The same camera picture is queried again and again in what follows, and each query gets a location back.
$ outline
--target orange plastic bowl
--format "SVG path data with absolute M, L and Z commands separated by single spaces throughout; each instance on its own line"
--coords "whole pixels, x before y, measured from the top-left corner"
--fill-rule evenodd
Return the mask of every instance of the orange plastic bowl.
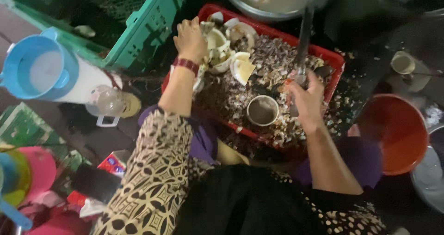
M 393 94 L 375 95 L 358 118 L 361 136 L 380 141 L 385 175 L 410 172 L 424 157 L 429 134 L 421 112 Z

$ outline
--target hand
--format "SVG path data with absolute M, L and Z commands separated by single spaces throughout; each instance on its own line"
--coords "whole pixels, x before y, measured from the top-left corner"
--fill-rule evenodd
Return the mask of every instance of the hand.
M 203 57 L 208 55 L 207 40 L 202 36 L 199 27 L 199 18 L 192 21 L 184 20 L 177 25 L 178 37 L 173 37 L 179 58 L 192 60 L 199 64 Z
M 322 118 L 324 85 L 313 71 L 307 70 L 307 72 L 309 81 L 307 91 L 303 90 L 296 82 L 288 84 L 287 89 L 290 94 L 294 94 L 294 101 L 299 112 L 298 121 L 304 131 L 309 134 L 324 125 Z

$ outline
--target wristband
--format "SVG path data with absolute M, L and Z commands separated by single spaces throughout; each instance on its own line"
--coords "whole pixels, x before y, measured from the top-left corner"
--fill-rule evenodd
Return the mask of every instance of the wristband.
M 190 69 L 196 77 L 197 73 L 199 72 L 199 65 L 188 59 L 176 57 L 176 59 L 174 59 L 173 66 L 181 66 Z

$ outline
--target green plastic crate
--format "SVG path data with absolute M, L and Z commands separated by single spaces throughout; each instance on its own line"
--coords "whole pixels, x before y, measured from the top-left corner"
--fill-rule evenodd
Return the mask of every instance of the green plastic crate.
M 125 22 L 125 31 L 111 49 L 78 36 L 66 21 L 47 14 L 45 7 L 51 0 L 0 0 L 0 3 L 8 5 L 11 11 L 41 30 L 56 27 L 60 43 L 96 66 L 116 70 L 128 68 L 141 52 L 144 61 L 152 59 L 158 47 L 170 36 L 175 14 L 184 0 L 89 1 L 115 20 Z

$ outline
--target patterned blouse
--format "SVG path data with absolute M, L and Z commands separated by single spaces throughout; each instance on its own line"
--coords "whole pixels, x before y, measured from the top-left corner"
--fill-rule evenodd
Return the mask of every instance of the patterned blouse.
M 97 221 L 94 235 L 172 234 L 190 183 L 214 168 L 188 156 L 192 136 L 188 120 L 177 114 L 155 110 L 145 119 L 122 187 Z M 270 173 L 282 183 L 292 183 L 286 174 Z M 318 190 L 301 192 L 326 234 L 385 234 L 386 226 L 373 205 L 363 201 L 350 205 L 354 197 Z M 331 207 L 325 201 L 330 198 L 337 203 L 347 198 L 346 209 Z

